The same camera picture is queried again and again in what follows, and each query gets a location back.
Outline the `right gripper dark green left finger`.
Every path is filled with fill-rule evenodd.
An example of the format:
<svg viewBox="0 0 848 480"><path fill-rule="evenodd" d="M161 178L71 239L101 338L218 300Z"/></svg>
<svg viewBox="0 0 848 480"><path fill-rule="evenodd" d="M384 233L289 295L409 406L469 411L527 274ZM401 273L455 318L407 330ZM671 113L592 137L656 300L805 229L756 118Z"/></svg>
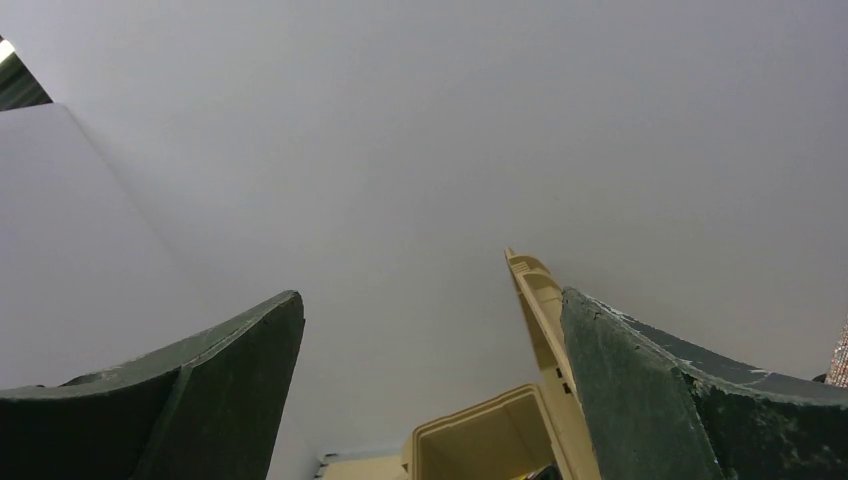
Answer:
<svg viewBox="0 0 848 480"><path fill-rule="evenodd" d="M64 384L1 394L5 479L263 479L305 327L282 292Z"/></svg>

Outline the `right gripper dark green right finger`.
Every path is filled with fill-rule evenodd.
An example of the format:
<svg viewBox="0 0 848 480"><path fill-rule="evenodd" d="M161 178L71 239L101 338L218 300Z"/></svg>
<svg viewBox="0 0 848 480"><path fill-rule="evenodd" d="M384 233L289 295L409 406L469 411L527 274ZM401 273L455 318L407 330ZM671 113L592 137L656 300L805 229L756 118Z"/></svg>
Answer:
<svg viewBox="0 0 848 480"><path fill-rule="evenodd" d="M719 355L566 288L564 349L605 479L843 479L847 393Z"/></svg>

